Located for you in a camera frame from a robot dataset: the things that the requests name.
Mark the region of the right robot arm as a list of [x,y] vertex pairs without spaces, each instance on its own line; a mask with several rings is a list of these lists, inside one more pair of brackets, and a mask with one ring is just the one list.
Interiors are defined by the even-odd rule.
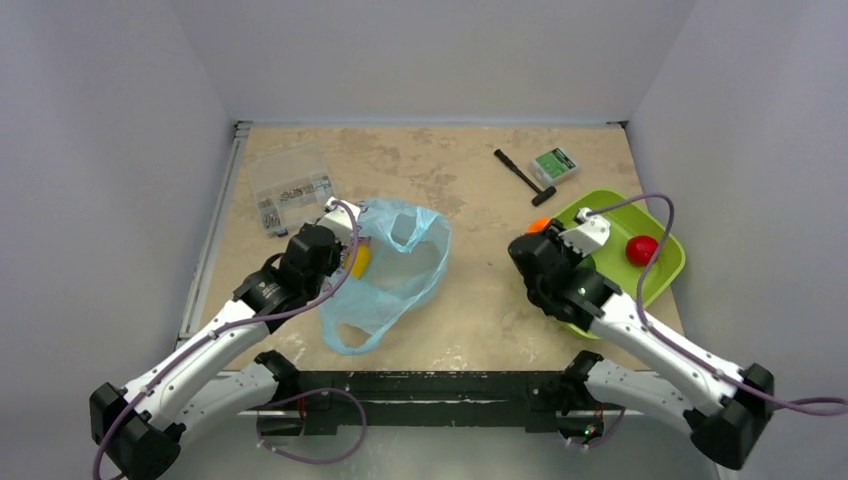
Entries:
[[686,435],[714,463],[739,470],[773,416],[764,395],[773,374],[723,359],[646,314],[636,300],[582,262],[609,240],[611,224],[582,217],[566,228],[553,219],[511,241],[507,252],[529,301],[546,315],[618,345],[651,373],[610,360],[564,376],[561,392],[576,407],[611,402],[659,419]]

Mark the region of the blue plastic bag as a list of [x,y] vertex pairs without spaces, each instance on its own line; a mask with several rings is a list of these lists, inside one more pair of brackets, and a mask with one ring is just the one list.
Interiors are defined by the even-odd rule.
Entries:
[[361,279],[336,274],[320,307],[325,344],[343,355],[368,353],[407,312],[429,302],[448,271],[452,229],[441,213],[404,200],[362,202],[360,243],[371,248]]

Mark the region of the yellow fake fruit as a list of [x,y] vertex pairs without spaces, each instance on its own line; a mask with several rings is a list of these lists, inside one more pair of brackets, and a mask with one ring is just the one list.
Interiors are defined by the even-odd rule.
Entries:
[[361,243],[348,258],[346,267],[350,268],[350,275],[361,279],[366,273],[371,262],[371,248],[367,243]]

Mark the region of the green plastic bowl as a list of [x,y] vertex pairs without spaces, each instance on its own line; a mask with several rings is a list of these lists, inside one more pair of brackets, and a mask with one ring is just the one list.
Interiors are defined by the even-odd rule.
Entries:
[[[618,203],[625,198],[625,195],[615,190],[595,189],[565,206],[555,215],[555,218],[564,226],[572,227],[576,224],[574,217],[580,209],[599,209]],[[626,293],[635,296],[637,282],[644,267],[630,261],[628,244],[631,239],[640,236],[659,241],[665,225],[635,203],[619,207],[606,213],[604,217],[611,224],[610,238],[581,265],[608,277]],[[645,306],[649,306],[670,287],[672,281],[683,270],[685,263],[686,252],[679,240],[671,235],[644,282]]]

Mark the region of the red fake apple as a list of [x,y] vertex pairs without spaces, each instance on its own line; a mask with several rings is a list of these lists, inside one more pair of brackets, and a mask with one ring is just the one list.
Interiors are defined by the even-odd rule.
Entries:
[[648,235],[631,237],[625,246],[625,256],[631,265],[646,267],[659,248],[659,241]]

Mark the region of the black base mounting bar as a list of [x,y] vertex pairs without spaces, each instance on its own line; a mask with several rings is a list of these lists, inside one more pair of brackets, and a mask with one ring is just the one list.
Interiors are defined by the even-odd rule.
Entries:
[[603,435],[621,411],[582,385],[587,368],[563,371],[303,371],[277,351],[258,354],[277,383],[262,432],[334,435],[341,427],[521,428],[578,440]]

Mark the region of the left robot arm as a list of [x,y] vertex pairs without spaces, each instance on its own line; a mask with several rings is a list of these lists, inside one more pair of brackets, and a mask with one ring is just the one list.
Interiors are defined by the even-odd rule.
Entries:
[[91,476],[110,460],[121,479],[158,479],[182,451],[223,421],[254,407],[284,409],[310,397],[300,371],[281,353],[262,352],[242,370],[219,373],[286,321],[329,300],[335,273],[348,277],[344,248],[360,242],[357,220],[325,216],[305,224],[281,254],[248,275],[212,320],[165,360],[123,386],[106,382],[89,398],[98,450]]

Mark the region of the clear plastic screw organizer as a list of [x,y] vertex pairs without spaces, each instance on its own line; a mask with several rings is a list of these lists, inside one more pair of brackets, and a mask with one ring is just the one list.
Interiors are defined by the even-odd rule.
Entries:
[[249,161],[247,174],[263,232],[284,237],[313,222],[336,195],[321,147],[305,143]]

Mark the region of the orange fake fruit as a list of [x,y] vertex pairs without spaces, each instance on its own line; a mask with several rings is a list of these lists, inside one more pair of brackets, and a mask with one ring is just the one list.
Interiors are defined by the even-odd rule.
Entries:
[[545,231],[545,229],[546,229],[546,228],[547,228],[547,226],[551,223],[551,221],[552,221],[552,219],[551,219],[551,218],[549,218],[549,217],[539,218],[538,220],[534,221],[534,222],[533,222],[533,223],[532,223],[532,224],[531,224],[531,225],[527,228],[526,232],[527,232],[528,234],[542,233],[542,232],[544,232],[544,231]]

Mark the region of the green white small box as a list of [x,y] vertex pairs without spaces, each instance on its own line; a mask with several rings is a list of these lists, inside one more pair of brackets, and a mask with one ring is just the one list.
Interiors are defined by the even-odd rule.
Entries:
[[562,148],[554,148],[529,163],[531,175],[545,188],[563,183],[581,170],[580,165]]

